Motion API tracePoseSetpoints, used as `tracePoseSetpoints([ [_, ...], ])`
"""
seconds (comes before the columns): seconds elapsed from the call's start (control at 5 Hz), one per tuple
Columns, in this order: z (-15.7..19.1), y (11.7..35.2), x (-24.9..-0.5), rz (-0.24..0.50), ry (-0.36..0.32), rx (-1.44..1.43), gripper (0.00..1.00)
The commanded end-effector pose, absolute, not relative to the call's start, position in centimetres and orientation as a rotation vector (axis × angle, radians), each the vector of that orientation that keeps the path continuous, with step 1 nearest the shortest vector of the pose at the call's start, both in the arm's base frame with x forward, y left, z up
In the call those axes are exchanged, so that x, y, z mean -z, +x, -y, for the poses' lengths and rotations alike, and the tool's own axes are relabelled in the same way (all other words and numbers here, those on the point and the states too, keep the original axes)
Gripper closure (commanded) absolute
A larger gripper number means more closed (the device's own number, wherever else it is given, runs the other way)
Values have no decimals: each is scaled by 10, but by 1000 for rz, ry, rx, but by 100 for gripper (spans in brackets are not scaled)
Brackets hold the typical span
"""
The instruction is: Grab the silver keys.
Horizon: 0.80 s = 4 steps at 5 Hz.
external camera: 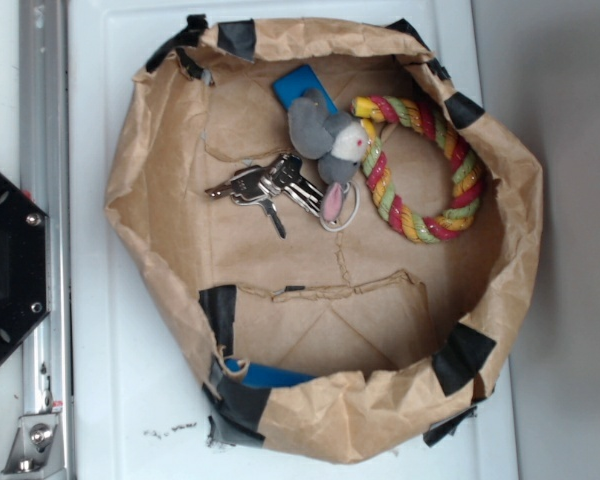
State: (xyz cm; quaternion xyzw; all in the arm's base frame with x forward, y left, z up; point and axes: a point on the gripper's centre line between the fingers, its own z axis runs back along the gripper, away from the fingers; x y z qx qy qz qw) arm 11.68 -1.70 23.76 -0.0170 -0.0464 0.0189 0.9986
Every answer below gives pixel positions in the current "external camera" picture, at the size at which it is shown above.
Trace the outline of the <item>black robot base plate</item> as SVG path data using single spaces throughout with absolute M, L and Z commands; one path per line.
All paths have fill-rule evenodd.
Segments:
M 49 312 L 46 221 L 0 172 L 0 366 Z

